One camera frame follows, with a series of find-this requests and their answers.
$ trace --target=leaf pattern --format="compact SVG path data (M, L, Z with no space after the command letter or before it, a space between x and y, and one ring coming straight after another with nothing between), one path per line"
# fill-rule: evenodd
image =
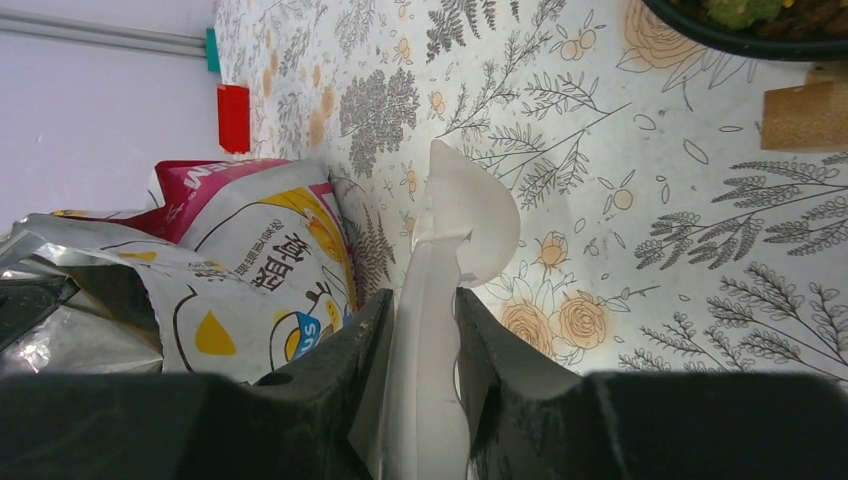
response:
M560 365L848 385L848 152L756 148L753 99L794 73L641 0L220 4L245 156L327 165L360 300L405 280L439 138L520 208L513 260L476 293Z

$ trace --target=cartoon character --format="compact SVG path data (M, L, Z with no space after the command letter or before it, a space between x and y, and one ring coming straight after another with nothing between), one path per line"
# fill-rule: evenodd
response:
M85 217L89 213L88 210L56 210L51 215L56 217Z
M355 302L353 268L347 256L344 238L337 222L331 216L329 207L325 208L321 201L305 187L298 187L286 192L272 195L260 203L276 205L299 213L306 221L309 234L315 239L321 250L332 260L342 264L348 288L343 290L344 296Z
M325 268L324 271L326 276L329 270ZM271 370L283 364L283 362L279 361L281 359L275 358L279 356L280 352L283 353L286 363L296 360L323 342L333 332L338 331L344 325L350 323L353 314L350 312L349 304L346 304L344 310L340 311L338 304L333 298L332 289L344 294L344 290L339 290L338 285L336 285L338 279L336 278L335 280L334 282L315 282L316 289L306 292L306 299L312 302L312 307L306 313L282 312L277 318L268 342ZM327 315L330 317L330 324L323 329L321 328L321 322L312 316L313 312L322 303L327 311Z

